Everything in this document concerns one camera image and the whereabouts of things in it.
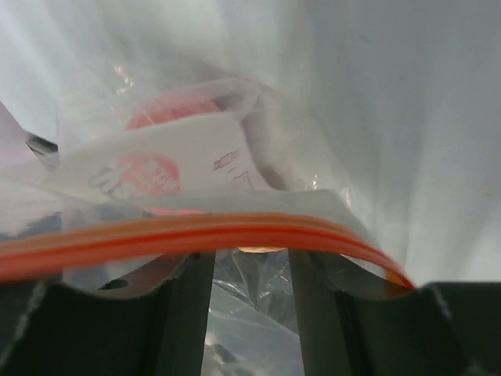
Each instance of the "orange zipper seal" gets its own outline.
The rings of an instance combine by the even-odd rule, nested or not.
[[[383,252],[349,229],[304,215],[200,214],[136,219],[0,244],[0,280],[146,255],[208,253],[220,248],[284,247],[356,257],[413,284]]]

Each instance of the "dark object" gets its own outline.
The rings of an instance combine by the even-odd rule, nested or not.
[[[341,256],[289,254],[306,376],[501,374],[501,284],[410,292]]]
[[[213,255],[158,258],[92,293],[0,286],[0,374],[198,375],[213,268]]]

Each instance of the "paper tag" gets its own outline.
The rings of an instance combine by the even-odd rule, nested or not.
[[[65,156],[44,184],[92,202],[180,190],[270,189],[240,124],[224,113],[103,137]]]

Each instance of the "black object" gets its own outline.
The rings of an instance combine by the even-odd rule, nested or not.
[[[501,284],[411,292],[341,256],[289,255],[306,376],[501,374]]]
[[[200,374],[213,268],[213,255],[158,258],[100,291],[1,286],[0,375]]]

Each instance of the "orange strip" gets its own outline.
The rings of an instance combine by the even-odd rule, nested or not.
[[[352,231],[303,215],[204,214],[90,226],[0,244],[0,280],[143,255],[180,255],[219,248],[284,247],[343,254],[375,263],[412,287],[385,254]]]

